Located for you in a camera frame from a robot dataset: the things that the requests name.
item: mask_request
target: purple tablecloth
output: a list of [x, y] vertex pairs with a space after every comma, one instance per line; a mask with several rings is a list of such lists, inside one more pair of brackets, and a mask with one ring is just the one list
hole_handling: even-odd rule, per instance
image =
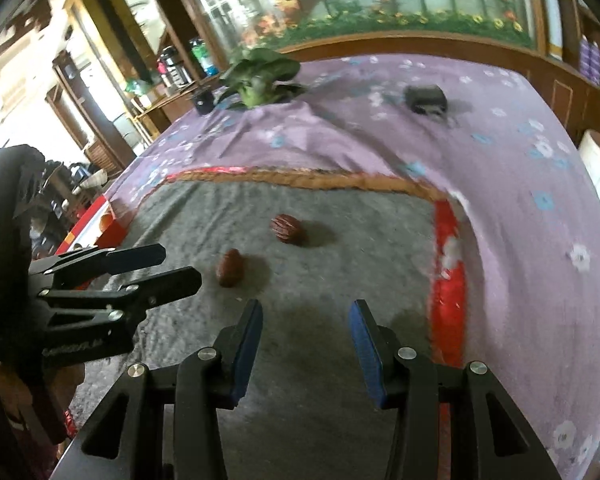
[[[195, 111], [119, 177], [121, 214], [168, 174], [208, 166], [424, 178], [466, 216], [466, 359], [495, 371], [557, 463], [579, 478], [600, 439], [600, 203], [576, 148], [519, 74], [432, 56], [305, 63], [308, 92], [247, 112]], [[446, 120], [401, 103], [437, 84]]]

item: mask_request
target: gray mat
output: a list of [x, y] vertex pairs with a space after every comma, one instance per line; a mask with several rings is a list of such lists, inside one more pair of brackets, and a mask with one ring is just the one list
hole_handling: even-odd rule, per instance
[[[282, 212], [304, 222], [308, 247], [275, 239], [269, 220]], [[123, 246], [152, 242], [167, 249], [167, 260], [131, 276], [192, 265], [203, 286], [150, 311], [131, 354], [87, 366], [72, 403], [76, 419], [86, 419], [128, 364], [180, 362], [258, 298], [264, 330], [247, 395], [232, 412], [219, 411], [229, 477], [382, 478], [395, 412], [375, 410], [366, 395], [347, 312], [363, 298], [402, 342], [429, 352], [432, 205], [404, 194], [177, 182], [145, 201]], [[246, 274], [223, 289], [215, 266], [230, 248], [246, 257]], [[113, 277], [106, 288], [129, 278]]]

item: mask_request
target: gray cloth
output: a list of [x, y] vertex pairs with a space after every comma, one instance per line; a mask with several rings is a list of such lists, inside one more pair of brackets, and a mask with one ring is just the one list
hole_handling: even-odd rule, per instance
[[[307, 247], [276, 240], [269, 221], [279, 213], [304, 223]], [[381, 478], [395, 412], [378, 412], [366, 395], [347, 313], [363, 298], [378, 323], [429, 351], [432, 205], [393, 193], [177, 182], [145, 201], [123, 246], [153, 242], [167, 249], [167, 260], [134, 278], [191, 265], [203, 286], [150, 311], [130, 355], [87, 366], [72, 403], [76, 419], [86, 419], [127, 365], [180, 362], [257, 298], [264, 330], [247, 394], [232, 412], [219, 410], [229, 477]], [[215, 267], [230, 248], [245, 256], [245, 278], [223, 289]], [[106, 287], [128, 279], [114, 277]]]

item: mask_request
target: brown fabric edge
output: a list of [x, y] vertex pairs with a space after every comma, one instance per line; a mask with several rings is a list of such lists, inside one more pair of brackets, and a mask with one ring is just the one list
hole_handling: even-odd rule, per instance
[[365, 191], [399, 192], [422, 198], [429, 202], [446, 200], [446, 193], [424, 184], [401, 177], [383, 174], [307, 172], [307, 171], [266, 171], [253, 170], [245, 173], [217, 173], [211, 171], [187, 171], [168, 178], [169, 182], [193, 180], [202, 182], [265, 182], [278, 186], [299, 189], [360, 189]]

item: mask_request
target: metal screw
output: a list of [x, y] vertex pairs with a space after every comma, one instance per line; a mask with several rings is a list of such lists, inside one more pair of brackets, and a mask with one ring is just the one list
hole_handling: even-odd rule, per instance
[[111, 312], [109, 312], [109, 319], [112, 321], [117, 321], [124, 315], [125, 313], [121, 310], [112, 310]]
[[203, 361], [209, 361], [216, 357], [216, 355], [218, 355], [218, 352], [216, 352], [215, 348], [211, 348], [211, 346], [207, 346], [198, 351], [198, 357]]
[[487, 365], [481, 363], [480, 361], [474, 361], [469, 365], [469, 370], [471, 370], [474, 374], [484, 375], [487, 373]]
[[398, 350], [398, 357], [401, 359], [415, 359], [418, 353], [410, 346], [403, 346]]
[[142, 374], [144, 374], [144, 365], [140, 363], [131, 365], [126, 370], [126, 373], [129, 374], [129, 377], [140, 377]]

